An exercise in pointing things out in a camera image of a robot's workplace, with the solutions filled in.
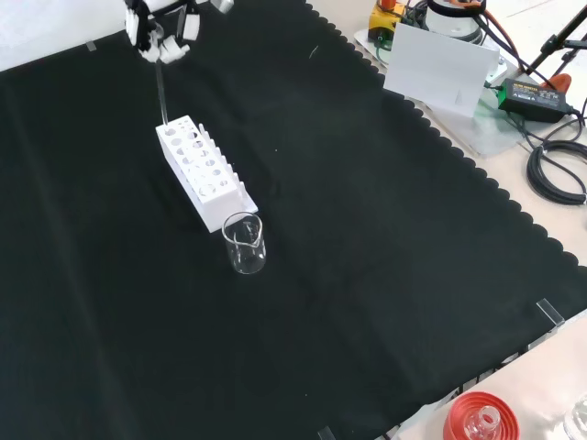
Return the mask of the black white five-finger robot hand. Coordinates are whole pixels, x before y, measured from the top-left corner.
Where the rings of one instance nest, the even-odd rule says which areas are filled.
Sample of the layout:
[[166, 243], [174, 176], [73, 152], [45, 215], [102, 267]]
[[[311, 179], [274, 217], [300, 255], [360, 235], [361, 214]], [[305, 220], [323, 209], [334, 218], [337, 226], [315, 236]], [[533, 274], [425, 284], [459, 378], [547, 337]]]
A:
[[[164, 64], [181, 59], [196, 41], [200, 30], [203, 1], [125, 1], [125, 27], [128, 40], [138, 54], [150, 63]], [[166, 35], [159, 17], [178, 13], [178, 27]]]

